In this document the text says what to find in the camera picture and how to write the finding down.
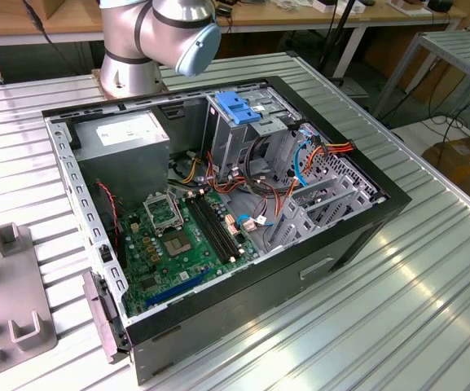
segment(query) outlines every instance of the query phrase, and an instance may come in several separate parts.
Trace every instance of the light blue cap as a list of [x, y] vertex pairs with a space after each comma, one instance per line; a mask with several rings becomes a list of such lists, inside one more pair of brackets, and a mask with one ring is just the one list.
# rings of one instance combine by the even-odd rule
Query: light blue cap
[[184, 50], [178, 59], [175, 71], [186, 76], [202, 73], [217, 54], [221, 37], [220, 28], [215, 23], [208, 24]]
[[147, 0], [101, 0], [101, 8], [114, 8], [114, 7], [123, 7], [130, 6], [137, 2], [146, 2]]

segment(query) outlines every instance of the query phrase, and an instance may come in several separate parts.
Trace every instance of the blue drive bay latch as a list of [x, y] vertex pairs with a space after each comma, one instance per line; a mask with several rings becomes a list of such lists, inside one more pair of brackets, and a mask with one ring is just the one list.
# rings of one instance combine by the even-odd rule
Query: blue drive bay latch
[[259, 121], [261, 115], [254, 112], [245, 99], [240, 98], [234, 91], [220, 92], [215, 95], [218, 104], [229, 114], [237, 125]]

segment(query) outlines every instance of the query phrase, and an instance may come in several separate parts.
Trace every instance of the ram slot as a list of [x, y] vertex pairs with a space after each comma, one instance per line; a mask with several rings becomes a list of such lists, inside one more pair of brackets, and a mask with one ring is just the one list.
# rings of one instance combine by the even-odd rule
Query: ram slot
[[222, 264], [229, 263], [231, 257], [239, 256], [235, 244], [205, 200], [187, 200], [186, 205]]

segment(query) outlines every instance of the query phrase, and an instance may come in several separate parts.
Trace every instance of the metal shelf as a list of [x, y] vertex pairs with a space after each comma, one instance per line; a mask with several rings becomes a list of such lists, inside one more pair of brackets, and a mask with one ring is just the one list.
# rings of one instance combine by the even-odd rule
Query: metal shelf
[[402, 74], [421, 47], [424, 47], [431, 54], [444, 59], [470, 76], [470, 31], [442, 31], [416, 34], [392, 76], [389, 78], [389, 81], [387, 81], [387, 84], [381, 91], [378, 104], [374, 110], [374, 116], [378, 117], [381, 113]]

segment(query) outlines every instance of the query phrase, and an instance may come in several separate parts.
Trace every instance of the blue pcie slot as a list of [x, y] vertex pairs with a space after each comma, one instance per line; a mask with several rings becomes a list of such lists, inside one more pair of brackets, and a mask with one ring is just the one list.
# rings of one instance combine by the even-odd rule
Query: blue pcie slot
[[183, 293], [187, 291], [188, 289], [194, 288], [197, 285], [200, 285], [202, 281], [204, 280], [204, 277], [207, 273], [209, 273], [211, 269], [204, 270], [202, 273], [199, 275], [196, 275], [192, 279], [188, 279], [187, 281], [184, 281], [183, 283], [180, 283], [176, 287], [172, 287], [168, 289], [167, 291], [164, 291], [162, 293], [159, 293], [155, 295], [154, 297], [150, 297], [149, 299], [146, 299], [146, 307], [149, 307], [150, 305], [155, 305], [160, 303], [161, 301], [168, 300], [170, 297], [177, 296], [180, 293]]

